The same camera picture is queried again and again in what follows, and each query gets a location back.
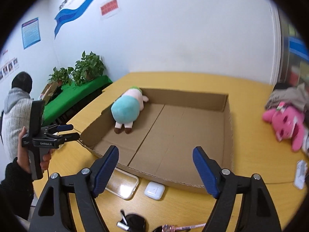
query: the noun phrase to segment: green table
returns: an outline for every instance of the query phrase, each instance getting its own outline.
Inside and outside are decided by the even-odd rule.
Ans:
[[[63,85],[62,92],[50,101],[44,109],[43,126],[50,125],[59,116],[78,103],[80,100],[94,92],[95,90],[110,84],[112,81],[108,76],[100,76],[81,86],[76,86],[74,82],[71,86]]]

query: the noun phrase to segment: blue poster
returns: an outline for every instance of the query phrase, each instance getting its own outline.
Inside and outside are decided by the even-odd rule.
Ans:
[[[24,49],[41,41],[39,30],[39,18],[34,18],[21,25]]]

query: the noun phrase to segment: metal screw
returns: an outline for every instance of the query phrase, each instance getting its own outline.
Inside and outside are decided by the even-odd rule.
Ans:
[[[81,170],[81,173],[82,173],[82,174],[87,174],[87,173],[89,173],[89,172],[90,172],[90,169],[89,169],[89,168],[84,168],[84,169]]]
[[[57,173],[52,173],[52,175],[50,176],[52,179],[55,179],[58,177],[58,174]]]
[[[228,170],[228,169],[222,169],[222,171],[221,171],[224,175],[229,175],[230,173],[231,173],[231,171],[230,170]]]
[[[258,173],[255,173],[253,175],[253,178],[255,178],[256,180],[260,180],[261,179],[261,176],[258,174]]]

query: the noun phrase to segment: person's hand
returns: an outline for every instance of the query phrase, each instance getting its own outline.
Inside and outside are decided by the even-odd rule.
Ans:
[[[17,149],[17,163],[18,165],[27,173],[31,173],[30,171],[30,164],[29,164],[29,157],[28,157],[28,150],[21,146],[22,144],[22,138],[27,133],[27,130],[25,127],[21,130],[21,132],[18,135],[18,149]],[[48,154],[45,154],[43,156],[43,160],[40,165],[42,171],[45,171],[48,169],[49,161],[52,158],[53,149],[49,150]]]

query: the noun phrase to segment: teal plush toy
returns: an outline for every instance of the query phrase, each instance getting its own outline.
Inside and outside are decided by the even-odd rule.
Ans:
[[[127,90],[118,98],[111,107],[112,115],[116,120],[114,131],[119,134],[122,125],[125,126],[125,132],[132,132],[133,122],[139,116],[139,112],[144,109],[144,102],[149,99],[143,96],[142,90],[136,86]]]

